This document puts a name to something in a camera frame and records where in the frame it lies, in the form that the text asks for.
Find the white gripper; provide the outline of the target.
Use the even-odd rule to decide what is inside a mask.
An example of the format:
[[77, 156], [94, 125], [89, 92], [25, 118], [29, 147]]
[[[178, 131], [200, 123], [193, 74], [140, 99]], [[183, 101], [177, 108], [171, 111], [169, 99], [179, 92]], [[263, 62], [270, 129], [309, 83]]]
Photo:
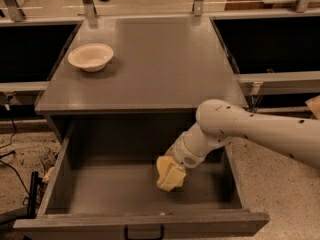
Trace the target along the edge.
[[186, 177], [184, 167], [196, 168], [205, 160], [204, 156], [197, 156], [187, 148], [183, 135], [178, 137], [175, 143], [170, 146], [165, 152], [165, 156], [172, 156], [180, 165], [169, 164], [161, 166], [158, 169], [159, 179], [157, 180], [157, 186], [159, 189], [167, 192], [183, 185], [184, 178]]

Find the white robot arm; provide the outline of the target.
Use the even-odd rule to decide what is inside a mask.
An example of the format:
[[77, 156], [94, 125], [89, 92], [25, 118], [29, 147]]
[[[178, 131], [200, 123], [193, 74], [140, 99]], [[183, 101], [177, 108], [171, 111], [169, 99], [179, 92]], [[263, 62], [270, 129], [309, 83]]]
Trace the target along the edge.
[[157, 159], [157, 187], [170, 192], [186, 170], [201, 164], [233, 137], [247, 139], [313, 168], [320, 168], [320, 121], [251, 113], [223, 100], [203, 102], [196, 122]]

